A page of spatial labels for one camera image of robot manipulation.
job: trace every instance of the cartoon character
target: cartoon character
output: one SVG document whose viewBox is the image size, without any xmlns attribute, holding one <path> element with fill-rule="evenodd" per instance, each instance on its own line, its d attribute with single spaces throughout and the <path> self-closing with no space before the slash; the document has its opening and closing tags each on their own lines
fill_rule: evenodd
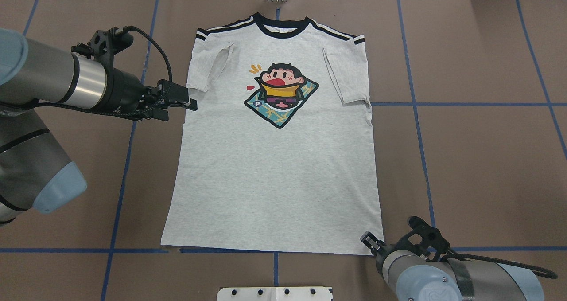
<svg viewBox="0 0 567 301">
<path fill-rule="evenodd" d="M 257 74 L 260 71 L 260 65 L 251 65 L 250 73 Z M 290 121 L 318 88 L 318 83 L 306 78 L 291 63 L 272 63 L 268 70 L 262 71 L 254 79 L 260 88 L 245 100 L 245 105 L 279 129 Z M 247 86 L 246 89 L 252 90 L 254 87 Z"/>
<path fill-rule="evenodd" d="M 255 80 L 261 87 L 259 99 L 277 109 L 290 109 L 304 99 L 300 88 L 305 85 L 305 77 L 291 63 L 272 63 Z"/>
</svg>

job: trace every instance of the t-shirt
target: t-shirt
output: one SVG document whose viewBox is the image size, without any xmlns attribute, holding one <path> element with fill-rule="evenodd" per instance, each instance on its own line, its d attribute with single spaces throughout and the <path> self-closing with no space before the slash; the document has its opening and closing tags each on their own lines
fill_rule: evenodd
<svg viewBox="0 0 567 301">
<path fill-rule="evenodd" d="M 364 36 L 259 13 L 198 29 L 162 245 L 368 254 L 383 238 Z"/>
</svg>

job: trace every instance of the shirt sleeve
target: shirt sleeve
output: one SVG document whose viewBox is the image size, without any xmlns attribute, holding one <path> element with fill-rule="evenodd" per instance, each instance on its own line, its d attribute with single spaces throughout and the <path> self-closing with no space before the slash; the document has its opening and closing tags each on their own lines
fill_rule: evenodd
<svg viewBox="0 0 567 301">
<path fill-rule="evenodd" d="M 191 53 L 186 87 L 208 91 L 211 83 L 225 68 L 232 50 L 233 43 L 209 35 L 199 28 Z"/>
<path fill-rule="evenodd" d="M 370 103 L 364 35 L 323 47 L 326 68 L 343 104 Z"/>
</svg>

